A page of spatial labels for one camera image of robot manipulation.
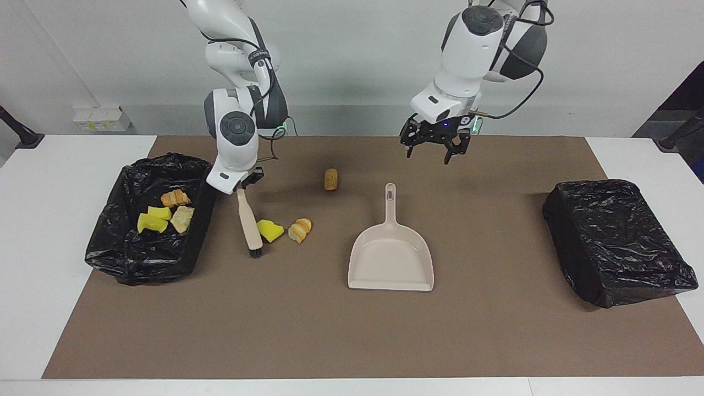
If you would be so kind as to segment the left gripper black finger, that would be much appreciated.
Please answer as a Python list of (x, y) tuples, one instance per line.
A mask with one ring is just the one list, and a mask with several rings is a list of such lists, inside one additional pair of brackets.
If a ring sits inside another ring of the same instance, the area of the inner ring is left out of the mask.
[(443, 159), (443, 163), (448, 165), (451, 158), (455, 155), (465, 155), (469, 143), (471, 141), (472, 135), (470, 133), (457, 133), (455, 135), (448, 135), (443, 138), (443, 144), (447, 148), (447, 153)]
[(410, 158), (415, 146), (420, 145), (420, 124), (405, 124), (400, 132), (400, 143), (406, 147), (406, 157)]

